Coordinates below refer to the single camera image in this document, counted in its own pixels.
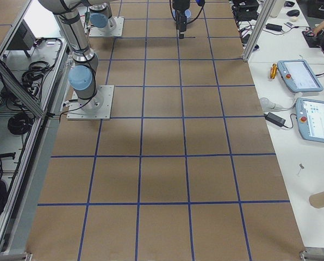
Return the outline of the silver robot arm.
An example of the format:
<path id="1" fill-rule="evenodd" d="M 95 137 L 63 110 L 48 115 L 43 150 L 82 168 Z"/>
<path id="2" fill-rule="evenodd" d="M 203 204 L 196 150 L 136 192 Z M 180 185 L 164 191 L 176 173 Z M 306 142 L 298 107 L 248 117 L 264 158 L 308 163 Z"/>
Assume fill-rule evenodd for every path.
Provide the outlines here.
<path id="1" fill-rule="evenodd" d="M 176 24 L 179 39 L 184 38 L 189 21 L 190 1 L 169 1 L 170 13 Z M 90 25 L 86 31 L 90 37 L 120 37 L 122 36 L 124 17 L 113 16 L 108 1 L 92 5 L 89 9 Z"/>
<path id="2" fill-rule="evenodd" d="M 99 2 L 58 0 L 39 3 L 54 15 L 71 50 L 74 68 L 68 73 L 68 81 L 77 94 L 79 107 L 93 114 L 103 103 L 103 97 L 97 93 L 95 77 L 98 57 L 90 48 L 77 7 L 81 4 L 90 7 Z"/>

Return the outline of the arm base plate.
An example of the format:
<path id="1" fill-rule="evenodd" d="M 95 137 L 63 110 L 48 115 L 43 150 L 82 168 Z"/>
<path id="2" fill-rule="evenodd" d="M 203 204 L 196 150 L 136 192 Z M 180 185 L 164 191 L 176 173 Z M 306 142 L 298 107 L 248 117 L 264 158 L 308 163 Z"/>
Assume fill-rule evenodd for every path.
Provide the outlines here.
<path id="1" fill-rule="evenodd" d="M 90 38 L 116 38 L 123 33 L 124 17 L 107 18 L 102 14 L 90 16 L 91 26 L 88 28 Z"/>
<path id="2" fill-rule="evenodd" d="M 66 118 L 68 120 L 110 120 L 113 97 L 113 85 L 99 85 L 96 96 L 84 107 L 80 108 L 86 103 L 84 100 L 79 100 L 80 103 L 71 103 Z"/>

